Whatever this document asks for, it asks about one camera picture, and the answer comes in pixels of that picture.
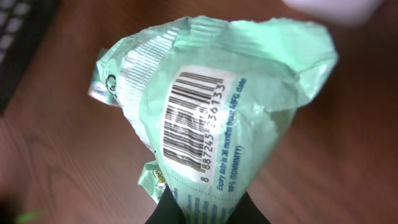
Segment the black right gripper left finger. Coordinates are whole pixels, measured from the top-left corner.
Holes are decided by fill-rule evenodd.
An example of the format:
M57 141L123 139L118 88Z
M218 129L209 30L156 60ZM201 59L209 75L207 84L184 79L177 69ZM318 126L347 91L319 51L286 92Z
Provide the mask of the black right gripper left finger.
M185 215L169 187L164 190L159 203L145 224L186 224Z

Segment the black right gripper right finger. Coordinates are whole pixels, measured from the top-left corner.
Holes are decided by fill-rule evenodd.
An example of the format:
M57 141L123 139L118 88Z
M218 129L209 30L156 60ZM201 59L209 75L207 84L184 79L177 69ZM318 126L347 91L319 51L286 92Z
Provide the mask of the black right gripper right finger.
M226 224L271 224L271 222L256 207L246 192L228 218Z

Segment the teal snack packet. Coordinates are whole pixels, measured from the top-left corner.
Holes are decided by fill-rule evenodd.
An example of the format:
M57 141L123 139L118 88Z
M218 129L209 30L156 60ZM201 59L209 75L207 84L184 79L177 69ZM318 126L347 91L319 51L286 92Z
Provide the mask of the teal snack packet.
M337 61L314 22L198 16L120 39L96 69L185 221L226 223Z

